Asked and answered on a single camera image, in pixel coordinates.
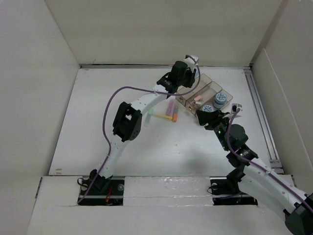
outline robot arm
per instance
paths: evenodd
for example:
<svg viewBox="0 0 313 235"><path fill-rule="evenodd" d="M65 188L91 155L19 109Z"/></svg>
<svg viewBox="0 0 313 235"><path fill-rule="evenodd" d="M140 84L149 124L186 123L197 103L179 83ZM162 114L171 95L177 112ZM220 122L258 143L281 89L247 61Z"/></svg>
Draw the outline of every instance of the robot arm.
<svg viewBox="0 0 313 235"><path fill-rule="evenodd" d="M85 195L88 194L90 189L99 194L107 190L123 150L140 133L142 116L158 103L174 95L179 86L191 88L195 82L197 69L199 69L197 68L197 61L198 57L196 56L186 56L183 61L176 61L172 70L157 81L153 87L153 92L133 88L149 93L132 103L123 102L120 104L113 122L113 138L110 141L109 155L99 164L97 169L90 172L88 179L81 182L82 185L88 186Z"/></svg>
<svg viewBox="0 0 313 235"><path fill-rule="evenodd" d="M259 159L246 145L248 136L244 128L232 125L233 118L229 121L227 114L220 110L197 111L199 124L215 132L225 151L231 150L227 158L235 167L225 180L215 183L212 193L223 194L223 190L247 193L281 217L294 235L311 235L313 194L308 196L293 187Z"/></svg>

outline white wall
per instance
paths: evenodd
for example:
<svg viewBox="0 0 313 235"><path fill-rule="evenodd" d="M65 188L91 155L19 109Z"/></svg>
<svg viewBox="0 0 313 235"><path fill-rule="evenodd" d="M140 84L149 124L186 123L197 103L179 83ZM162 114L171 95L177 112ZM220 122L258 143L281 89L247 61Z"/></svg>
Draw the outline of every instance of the white wall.
<svg viewBox="0 0 313 235"><path fill-rule="evenodd" d="M313 191L313 1L291 0L253 66L285 171Z"/></svg>
<svg viewBox="0 0 313 235"><path fill-rule="evenodd" d="M45 0L80 64L248 66L282 0Z"/></svg>
<svg viewBox="0 0 313 235"><path fill-rule="evenodd" d="M0 234L26 233L78 63L44 0L0 0Z"/></svg>

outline white panel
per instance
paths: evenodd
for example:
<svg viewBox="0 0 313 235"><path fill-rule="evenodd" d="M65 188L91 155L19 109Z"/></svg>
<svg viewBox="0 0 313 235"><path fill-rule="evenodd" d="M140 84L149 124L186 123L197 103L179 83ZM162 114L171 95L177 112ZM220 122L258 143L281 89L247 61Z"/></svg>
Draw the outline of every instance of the white panel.
<svg viewBox="0 0 313 235"><path fill-rule="evenodd" d="M253 66L253 75L284 170L294 175L297 187L311 192L313 167L265 50L260 53Z"/></svg>
<svg viewBox="0 0 313 235"><path fill-rule="evenodd" d="M89 175L108 152L102 119L110 96L122 86L151 89L169 70L170 67L79 70L49 174ZM235 123L245 128L248 146L269 165L268 149L243 70L204 67L201 72L233 95L232 102L243 105ZM115 96L106 119L109 138L119 104L137 100L143 94L123 90ZM154 110L165 113L168 102L158 104ZM141 128L140 135L123 151L115 175L223 176L233 169L227 154L215 133L199 126L197 119L179 104L176 123L152 117L148 128Z"/></svg>
<svg viewBox="0 0 313 235"><path fill-rule="evenodd" d="M80 64L249 65L282 0L45 0Z"/></svg>
<svg viewBox="0 0 313 235"><path fill-rule="evenodd" d="M266 51L313 164L313 1L290 1Z"/></svg>
<svg viewBox="0 0 313 235"><path fill-rule="evenodd" d="M75 206L68 199L70 195L77 199L78 189L72 186L76 179L44 178L27 235L290 234L284 222L264 207Z"/></svg>
<svg viewBox="0 0 313 235"><path fill-rule="evenodd" d="M0 230L26 234L78 63L44 0L0 0Z"/></svg>
<svg viewBox="0 0 313 235"><path fill-rule="evenodd" d="M282 16L284 10L285 10L285 7L286 5L288 4L288 1L289 0L282 0L277 11L276 11L276 14L275 16L273 17L273 20L271 21L270 25L268 26L268 29L266 30L260 44L259 44L259 47L257 48L253 58L252 58L252 61L251 63L254 63L256 61L256 59L258 58L259 54L261 53L262 49L268 44L268 41L271 37L271 35L273 34L277 24L278 24L278 21L280 19L280 17Z"/></svg>
<svg viewBox="0 0 313 235"><path fill-rule="evenodd" d="M266 46L268 58L261 55L253 69L283 167L308 191L313 190L312 21L313 1L289 1Z"/></svg>
<svg viewBox="0 0 313 235"><path fill-rule="evenodd" d="M210 177L125 177L124 206L213 206Z"/></svg>
<svg viewBox="0 0 313 235"><path fill-rule="evenodd" d="M0 231L2 235L26 234L39 181L39 176L1 178Z"/></svg>

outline orange chalk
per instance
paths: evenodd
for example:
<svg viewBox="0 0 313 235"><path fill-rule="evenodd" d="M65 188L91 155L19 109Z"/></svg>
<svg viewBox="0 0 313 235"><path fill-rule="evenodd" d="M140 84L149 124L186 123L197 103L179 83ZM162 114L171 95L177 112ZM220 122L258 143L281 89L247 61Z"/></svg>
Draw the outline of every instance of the orange chalk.
<svg viewBox="0 0 313 235"><path fill-rule="evenodd" d="M175 104L174 111L173 111L173 119L172 122L176 122L178 117L178 105Z"/></svg>

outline plastic compartment box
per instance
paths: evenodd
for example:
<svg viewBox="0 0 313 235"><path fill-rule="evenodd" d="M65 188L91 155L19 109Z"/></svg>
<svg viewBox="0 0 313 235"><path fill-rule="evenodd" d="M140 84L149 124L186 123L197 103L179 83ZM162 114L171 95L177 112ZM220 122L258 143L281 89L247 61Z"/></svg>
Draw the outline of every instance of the plastic compartment box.
<svg viewBox="0 0 313 235"><path fill-rule="evenodd" d="M182 88L177 93L182 94L187 92L189 89L190 88ZM176 99L182 105L184 105L188 111L195 115L196 110L202 110L205 105L210 105L213 108L213 111L217 110L217 108L213 106L213 101L217 93L224 93L227 96L225 104L219 109L225 107L233 99L233 96L227 91L223 90L219 84L212 81L212 79L205 74L201 74L201 81L199 86L193 92L187 95L177 96ZM202 96L202 101L201 104L196 104L194 98L199 95Z"/></svg>

